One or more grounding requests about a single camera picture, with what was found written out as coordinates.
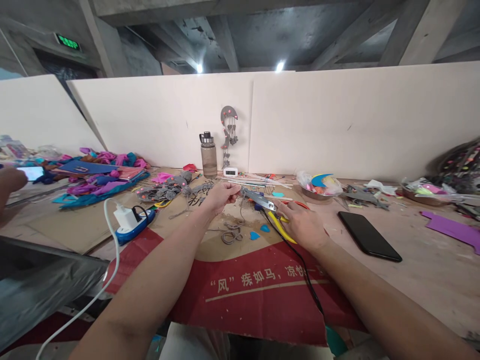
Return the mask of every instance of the small digital clock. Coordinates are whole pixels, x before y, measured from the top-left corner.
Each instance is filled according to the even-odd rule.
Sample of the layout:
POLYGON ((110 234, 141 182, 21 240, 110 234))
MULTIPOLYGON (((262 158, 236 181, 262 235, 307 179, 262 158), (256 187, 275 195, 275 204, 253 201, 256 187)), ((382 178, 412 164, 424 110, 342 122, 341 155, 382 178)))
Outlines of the small digital clock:
POLYGON ((239 170, 236 167, 226 167, 223 169, 223 176, 226 178, 236 178, 239 175, 239 170))

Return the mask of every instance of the white charging cable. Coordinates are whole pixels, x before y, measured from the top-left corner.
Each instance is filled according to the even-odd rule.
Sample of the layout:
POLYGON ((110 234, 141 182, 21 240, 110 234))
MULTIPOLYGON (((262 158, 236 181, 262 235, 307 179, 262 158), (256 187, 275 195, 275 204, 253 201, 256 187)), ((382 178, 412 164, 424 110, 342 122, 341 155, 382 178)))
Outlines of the white charging cable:
POLYGON ((63 330, 65 330, 71 323, 73 323, 75 320, 77 320, 87 309, 100 297, 100 295, 105 291, 106 288, 109 287, 110 283, 114 279, 115 275, 117 275, 117 271, 119 269, 119 263, 120 263, 120 245, 119 245, 119 240, 117 238, 117 235, 115 235, 115 230, 112 227, 112 224, 110 223, 109 219, 109 213, 107 209, 107 203, 108 201, 113 201, 115 204, 118 206, 122 206, 119 202, 113 200, 112 198, 108 198, 103 202, 103 211, 105 212, 105 219, 106 223, 108 225, 108 229, 111 232, 111 235, 113 236, 113 242, 115 243, 115 257, 116 257, 116 262, 115 262, 115 269, 113 270, 113 274, 111 275, 110 280, 105 284, 104 287, 101 288, 101 290, 98 292, 98 294, 82 309, 78 312, 77 315, 72 317, 69 322, 67 322, 65 325, 63 325, 61 328, 59 328, 57 331, 55 331, 52 336, 50 336, 40 347, 40 350, 36 354, 35 360, 41 360, 40 356, 42 355, 42 352, 44 351, 45 347, 51 342, 58 334, 60 334, 63 330))

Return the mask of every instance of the yellow pliers handle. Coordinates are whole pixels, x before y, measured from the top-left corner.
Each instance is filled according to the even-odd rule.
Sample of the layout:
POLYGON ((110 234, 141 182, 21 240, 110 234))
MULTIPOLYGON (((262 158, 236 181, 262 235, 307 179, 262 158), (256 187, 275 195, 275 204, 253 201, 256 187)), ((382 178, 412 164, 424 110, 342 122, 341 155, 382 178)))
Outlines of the yellow pliers handle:
POLYGON ((284 229, 283 226, 282 226, 282 223, 281 223, 281 222, 283 222, 283 223, 288 223, 288 222, 289 222, 288 219, 286 219, 286 218, 284 218, 284 217, 282 216, 282 217, 280 218, 280 220, 279 220, 279 219, 275 216, 275 214, 274 214, 273 212, 271 212, 271 211, 267 212, 266 214, 267 214, 267 216, 270 217, 270 219, 271 219, 271 220, 273 221, 273 223, 275 224, 275 227, 277 228, 277 230, 280 232, 280 234, 281 234, 286 240, 288 240, 289 242, 294 243, 294 244, 297 243, 295 240, 293 240, 293 239, 291 238, 290 235, 287 234, 287 232, 285 231, 285 229, 284 229))
POLYGON ((166 208, 168 205, 170 205, 171 202, 172 202, 172 200, 170 200, 170 201, 164 200, 164 201, 161 201, 161 202, 157 202, 156 204, 153 204, 153 205, 157 208, 166 208))

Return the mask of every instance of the green exit sign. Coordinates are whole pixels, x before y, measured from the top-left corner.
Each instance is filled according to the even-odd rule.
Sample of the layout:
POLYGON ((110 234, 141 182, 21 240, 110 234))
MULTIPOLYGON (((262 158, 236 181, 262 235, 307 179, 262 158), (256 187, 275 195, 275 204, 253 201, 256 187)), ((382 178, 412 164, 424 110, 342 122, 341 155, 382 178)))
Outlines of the green exit sign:
POLYGON ((66 47, 69 47, 74 50, 78 50, 80 52, 82 51, 82 48, 80 48, 80 44, 78 42, 73 41, 57 33, 55 34, 55 37, 59 44, 65 45, 66 47))

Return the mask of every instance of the hand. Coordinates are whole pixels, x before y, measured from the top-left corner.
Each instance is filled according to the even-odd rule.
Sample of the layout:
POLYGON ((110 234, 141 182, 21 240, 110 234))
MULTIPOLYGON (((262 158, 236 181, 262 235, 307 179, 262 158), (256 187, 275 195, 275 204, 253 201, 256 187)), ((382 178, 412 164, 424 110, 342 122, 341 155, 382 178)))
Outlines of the hand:
POLYGON ((208 192, 201 209, 208 209, 217 216, 224 210, 226 204, 233 204, 237 200, 241 188, 240 185, 231 182, 219 182, 208 192))
POLYGON ((21 170, 11 166, 0 169, 1 186, 8 189, 11 193, 23 188, 28 181, 27 175, 21 170))
POLYGON ((277 214, 283 215, 290 222, 282 222, 281 225, 298 244, 312 253, 332 241, 324 230, 324 223, 320 216, 300 205, 289 202, 285 205, 279 200, 273 200, 278 208, 277 214))

